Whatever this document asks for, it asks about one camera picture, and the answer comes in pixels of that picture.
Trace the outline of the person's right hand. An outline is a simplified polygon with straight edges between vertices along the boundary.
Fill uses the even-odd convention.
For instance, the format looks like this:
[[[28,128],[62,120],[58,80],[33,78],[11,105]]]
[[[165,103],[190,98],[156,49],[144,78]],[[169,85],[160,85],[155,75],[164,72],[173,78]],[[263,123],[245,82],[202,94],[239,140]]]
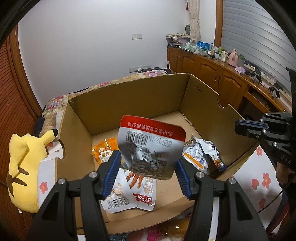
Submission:
[[[295,172],[280,162],[276,163],[276,179],[281,186],[295,183]]]

